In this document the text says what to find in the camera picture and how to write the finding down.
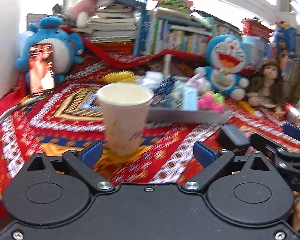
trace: pink plush toy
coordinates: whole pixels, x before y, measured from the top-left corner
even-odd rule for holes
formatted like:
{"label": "pink plush toy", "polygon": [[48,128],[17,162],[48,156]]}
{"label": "pink plush toy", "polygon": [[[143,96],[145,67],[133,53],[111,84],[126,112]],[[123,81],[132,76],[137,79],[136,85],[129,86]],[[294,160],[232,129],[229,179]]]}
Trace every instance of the pink plush toy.
{"label": "pink plush toy", "polygon": [[75,21],[77,28],[87,28],[88,19],[94,16],[95,10],[113,2],[114,0],[79,0],[69,10],[69,18]]}
{"label": "pink plush toy", "polygon": [[198,100],[199,110],[210,110],[223,114],[225,107],[222,104],[216,103],[215,98],[211,93],[205,93],[202,98]]}

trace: white cable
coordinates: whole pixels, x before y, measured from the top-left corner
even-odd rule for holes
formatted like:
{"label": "white cable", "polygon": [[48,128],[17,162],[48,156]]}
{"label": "white cable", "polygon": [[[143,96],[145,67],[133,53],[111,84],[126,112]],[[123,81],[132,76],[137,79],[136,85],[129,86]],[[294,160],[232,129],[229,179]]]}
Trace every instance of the white cable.
{"label": "white cable", "polygon": [[42,99],[42,96],[37,96],[37,97],[34,97],[34,98],[29,98],[27,99],[26,101],[22,102],[22,103],[19,103],[11,108],[9,108],[7,111],[5,111],[2,115],[0,115],[0,125],[2,124],[2,122],[15,110],[18,110],[18,109],[21,109],[21,108],[24,108],[28,105],[31,105],[39,100]]}

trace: blue gripper pad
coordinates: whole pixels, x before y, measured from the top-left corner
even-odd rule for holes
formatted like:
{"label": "blue gripper pad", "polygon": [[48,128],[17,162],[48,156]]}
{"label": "blue gripper pad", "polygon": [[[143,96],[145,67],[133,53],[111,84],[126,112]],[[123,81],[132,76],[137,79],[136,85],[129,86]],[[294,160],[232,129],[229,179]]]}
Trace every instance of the blue gripper pad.
{"label": "blue gripper pad", "polygon": [[193,145],[193,155],[202,167],[206,168],[219,158],[219,153],[201,141],[196,141]]}
{"label": "blue gripper pad", "polygon": [[282,127],[283,132],[286,135],[289,135],[292,138],[295,138],[296,140],[300,141],[300,128],[296,127],[290,123],[285,123]]}
{"label": "blue gripper pad", "polygon": [[85,147],[83,150],[78,152],[77,157],[84,164],[86,164],[91,169],[93,166],[100,160],[102,157],[103,146],[102,142],[95,141],[91,143],[89,146]]}

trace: pink toy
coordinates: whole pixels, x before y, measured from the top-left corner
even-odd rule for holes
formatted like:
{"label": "pink toy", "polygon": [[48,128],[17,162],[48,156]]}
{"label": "pink toy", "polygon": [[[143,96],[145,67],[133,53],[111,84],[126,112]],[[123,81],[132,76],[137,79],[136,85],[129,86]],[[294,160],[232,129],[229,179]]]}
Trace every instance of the pink toy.
{"label": "pink toy", "polygon": [[87,21],[94,16],[95,10],[113,2],[114,0],[79,0],[69,10],[69,18],[76,21],[75,25],[77,28],[87,28]]}
{"label": "pink toy", "polygon": [[186,85],[195,88],[199,94],[211,90],[210,82],[200,73],[190,78]]}
{"label": "pink toy", "polygon": [[211,93],[206,93],[198,100],[199,110],[211,110],[223,114],[225,107],[222,104],[217,104],[214,102],[214,97]]}

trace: gray tray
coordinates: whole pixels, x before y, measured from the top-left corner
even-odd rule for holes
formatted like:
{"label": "gray tray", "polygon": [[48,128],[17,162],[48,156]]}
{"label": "gray tray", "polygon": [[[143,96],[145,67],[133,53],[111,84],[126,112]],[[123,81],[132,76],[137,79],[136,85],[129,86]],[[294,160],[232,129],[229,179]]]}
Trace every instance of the gray tray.
{"label": "gray tray", "polygon": [[230,115],[230,110],[218,114],[208,110],[183,111],[180,109],[151,107],[148,122],[225,124],[229,121]]}

